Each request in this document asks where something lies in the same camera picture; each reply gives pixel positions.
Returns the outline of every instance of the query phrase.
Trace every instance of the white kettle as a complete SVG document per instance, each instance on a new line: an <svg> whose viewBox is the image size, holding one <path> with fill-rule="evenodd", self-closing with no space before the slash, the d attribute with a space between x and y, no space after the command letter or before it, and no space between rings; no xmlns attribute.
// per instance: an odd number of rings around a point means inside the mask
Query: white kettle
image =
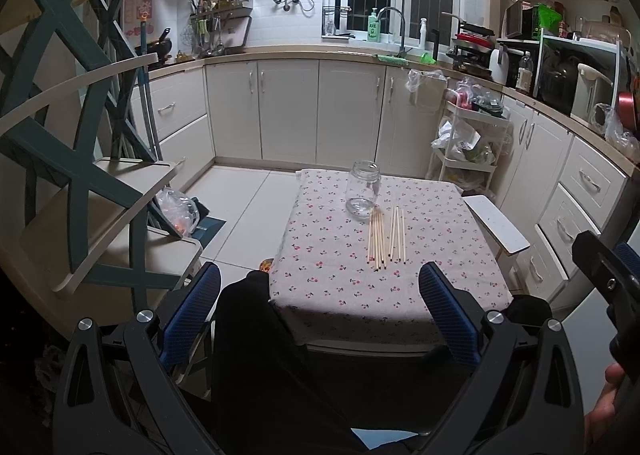
<svg viewBox="0 0 640 455"><path fill-rule="evenodd" d="M504 46L498 45L491 52L491 60L489 62L489 70L495 83L500 85L507 84L507 76L509 75L509 55Z"/></svg>

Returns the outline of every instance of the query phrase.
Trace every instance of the tablecloth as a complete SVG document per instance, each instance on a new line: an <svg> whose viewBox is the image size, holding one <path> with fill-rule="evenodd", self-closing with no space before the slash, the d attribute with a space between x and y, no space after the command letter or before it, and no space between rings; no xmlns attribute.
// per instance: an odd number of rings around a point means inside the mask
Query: tablecloth
<svg viewBox="0 0 640 455"><path fill-rule="evenodd" d="M369 222L345 208L348 173L306 169L270 271L271 300L297 344L340 340L442 343L418 291L418 272L435 261L454 287L485 310L511 294L462 196L451 183L383 176L377 203L386 240L395 206L404 208L406 264L367 264Z"/></svg>

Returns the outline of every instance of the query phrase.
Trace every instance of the jar mouth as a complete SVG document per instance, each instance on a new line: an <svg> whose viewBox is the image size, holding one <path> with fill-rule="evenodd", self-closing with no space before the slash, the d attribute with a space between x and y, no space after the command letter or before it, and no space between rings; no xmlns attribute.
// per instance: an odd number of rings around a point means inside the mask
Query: jar mouth
<svg viewBox="0 0 640 455"><path fill-rule="evenodd" d="M380 168L370 160L360 160L354 162L351 173L363 180L375 181L380 178Z"/></svg>

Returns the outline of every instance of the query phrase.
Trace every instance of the wooden countertop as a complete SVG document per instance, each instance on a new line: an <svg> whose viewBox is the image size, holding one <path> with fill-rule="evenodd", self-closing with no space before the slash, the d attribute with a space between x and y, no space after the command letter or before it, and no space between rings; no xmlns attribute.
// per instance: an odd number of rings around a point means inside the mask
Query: wooden countertop
<svg viewBox="0 0 640 455"><path fill-rule="evenodd" d="M231 56L220 56L217 58L204 58L187 63L180 63L177 65L171 65L162 69L153 70L149 73L151 80L173 74L175 72L182 72L184 70L191 70L205 65L217 65L223 63L236 63L242 61L258 61L258 60L334 60L334 61L350 61L356 63L368 63L372 65L383 65L387 67L394 67L395 65L380 63L373 54L387 54L385 51L369 50L366 48L345 48L340 46L331 45L282 45L282 46L268 46L268 47L250 47L247 52L242 54L234 54ZM410 62L407 68L417 70L443 70L444 75L449 78L462 79L466 77L466 74L452 70L449 63L438 63L437 65L423 65L417 62ZM520 92L517 92L513 88L507 88L506 86L498 85L491 81L481 80L472 76L472 79L479 85L489 88L491 90L501 92L511 98L524 102L527 106L531 106L533 109L541 112L547 117L558 122L564 126L567 130L575 133L582 140L589 143L593 148L597 149L601 154L607 157L613 164L620 168L627 176L634 180L640 181L640 169L636 167L629 159L622 155L617 149L611 146L599 135L591 131L589 128L583 126L571 117L561 114L557 110L552 109L550 106L538 101L537 99L525 96Z"/></svg>

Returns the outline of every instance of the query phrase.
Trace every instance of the glass jar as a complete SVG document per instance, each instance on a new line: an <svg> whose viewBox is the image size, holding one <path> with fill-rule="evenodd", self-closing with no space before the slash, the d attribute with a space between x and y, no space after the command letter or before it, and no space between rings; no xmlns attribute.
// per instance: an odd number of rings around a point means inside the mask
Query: glass jar
<svg viewBox="0 0 640 455"><path fill-rule="evenodd" d="M359 219L369 218L380 192L380 168L370 160L353 164L347 181L347 211Z"/></svg>

